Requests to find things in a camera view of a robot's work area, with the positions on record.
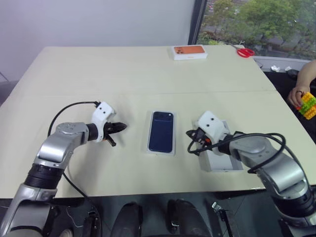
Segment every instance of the scissors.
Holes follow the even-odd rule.
[[[229,43],[232,47],[234,47],[237,50],[237,54],[243,58],[249,58],[250,56],[255,55],[255,52],[249,48],[238,48],[235,45],[232,45]]]

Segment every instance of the robotic arm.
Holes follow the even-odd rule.
[[[266,138],[271,138],[268,134],[236,132],[230,135],[222,121],[210,111],[200,117],[196,127],[196,130],[187,132],[192,139],[189,153],[199,155],[212,150],[217,155],[228,154],[240,160],[250,168],[248,173],[256,173],[261,179],[283,222],[294,236],[316,234],[316,196],[299,162],[293,159],[294,154],[285,146],[285,140],[277,151]],[[202,147],[191,151],[194,142],[202,144]],[[286,148],[293,158],[282,153],[282,148]]]
[[[74,149],[93,140],[108,140],[112,146],[116,145],[109,134],[124,130],[126,125],[108,122],[114,114],[114,110],[102,102],[93,113],[92,123],[69,122],[56,127],[55,133],[40,147],[25,182],[12,200],[0,227],[0,237],[14,232],[19,232],[19,236],[42,233],[56,187]]]

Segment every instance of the phone screen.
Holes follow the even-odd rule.
[[[154,112],[148,148],[154,152],[172,152],[173,114]]]

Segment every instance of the scissor handle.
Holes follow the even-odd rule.
[[[237,54],[243,58],[249,58],[250,56],[255,55],[255,52],[249,48],[240,48],[237,49]]]

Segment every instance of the person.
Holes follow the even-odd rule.
[[[287,100],[294,107],[302,106],[301,97],[310,92],[310,84],[316,78],[316,60],[304,65],[297,76],[296,86],[290,91]]]

